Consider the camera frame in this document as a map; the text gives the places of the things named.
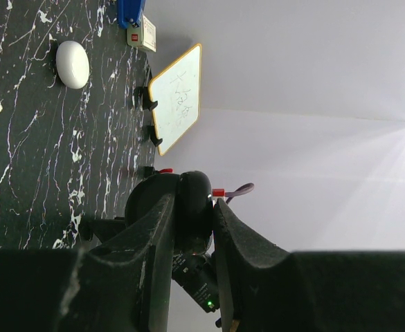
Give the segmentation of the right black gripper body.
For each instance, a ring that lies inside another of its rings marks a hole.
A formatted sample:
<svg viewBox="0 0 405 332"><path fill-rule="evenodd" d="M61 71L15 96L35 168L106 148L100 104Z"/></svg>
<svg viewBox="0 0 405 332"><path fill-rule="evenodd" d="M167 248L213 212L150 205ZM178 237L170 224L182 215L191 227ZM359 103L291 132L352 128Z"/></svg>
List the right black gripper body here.
<svg viewBox="0 0 405 332"><path fill-rule="evenodd" d="M104 243L121 233L125 228L125 221L122 217L85 220L80 224L80 237L81 240L92 241L93 237L96 236L101 243Z"/></svg>

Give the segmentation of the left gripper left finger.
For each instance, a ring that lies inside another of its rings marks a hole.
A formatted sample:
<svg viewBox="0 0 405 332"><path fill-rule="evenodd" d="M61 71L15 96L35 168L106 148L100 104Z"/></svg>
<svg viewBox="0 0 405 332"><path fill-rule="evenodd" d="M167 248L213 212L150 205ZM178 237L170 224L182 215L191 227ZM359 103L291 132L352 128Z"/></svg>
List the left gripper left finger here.
<svg viewBox="0 0 405 332"><path fill-rule="evenodd" d="M165 331L174 198L93 250L0 250L0 331Z"/></svg>

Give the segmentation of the white earbud charging case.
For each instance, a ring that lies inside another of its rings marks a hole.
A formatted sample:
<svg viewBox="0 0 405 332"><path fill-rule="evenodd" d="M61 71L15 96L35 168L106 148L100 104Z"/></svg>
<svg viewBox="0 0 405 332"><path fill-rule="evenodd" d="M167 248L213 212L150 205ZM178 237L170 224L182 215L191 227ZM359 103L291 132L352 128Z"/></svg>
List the white earbud charging case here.
<svg viewBox="0 0 405 332"><path fill-rule="evenodd" d="M62 83L70 89L81 89L89 80L89 58L76 41L64 41L57 48L56 69Z"/></svg>

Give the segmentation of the black earbud case base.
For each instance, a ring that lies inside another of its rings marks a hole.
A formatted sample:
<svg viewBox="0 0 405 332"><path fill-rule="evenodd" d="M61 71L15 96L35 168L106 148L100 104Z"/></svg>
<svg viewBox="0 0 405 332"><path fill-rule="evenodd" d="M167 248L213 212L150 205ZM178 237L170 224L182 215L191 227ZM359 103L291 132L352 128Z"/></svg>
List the black earbud case base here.
<svg viewBox="0 0 405 332"><path fill-rule="evenodd" d="M205 254L213 232L213 202L210 180L203 172L153 172L129 195L125 206L126 225L142 219L165 195L174 198L175 251Z"/></svg>

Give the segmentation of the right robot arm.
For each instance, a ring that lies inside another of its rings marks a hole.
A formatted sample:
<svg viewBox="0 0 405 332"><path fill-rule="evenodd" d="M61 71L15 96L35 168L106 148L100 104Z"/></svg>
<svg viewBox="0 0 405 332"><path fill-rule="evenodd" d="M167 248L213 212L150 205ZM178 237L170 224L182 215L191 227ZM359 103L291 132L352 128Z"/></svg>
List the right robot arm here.
<svg viewBox="0 0 405 332"><path fill-rule="evenodd" d="M84 221L80 236L90 241L97 237L104 243L125 230L123 218ZM172 279L207 313L219 309L219 291L214 261L207 252L202 255L179 254L173 257Z"/></svg>

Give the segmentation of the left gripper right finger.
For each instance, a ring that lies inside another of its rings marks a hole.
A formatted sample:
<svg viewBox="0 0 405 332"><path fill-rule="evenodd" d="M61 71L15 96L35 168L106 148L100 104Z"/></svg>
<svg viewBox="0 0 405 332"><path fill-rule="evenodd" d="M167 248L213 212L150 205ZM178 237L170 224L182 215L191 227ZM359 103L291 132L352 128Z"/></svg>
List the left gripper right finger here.
<svg viewBox="0 0 405 332"><path fill-rule="evenodd" d="M405 331L405 251L288 252L223 201L213 226L224 331Z"/></svg>

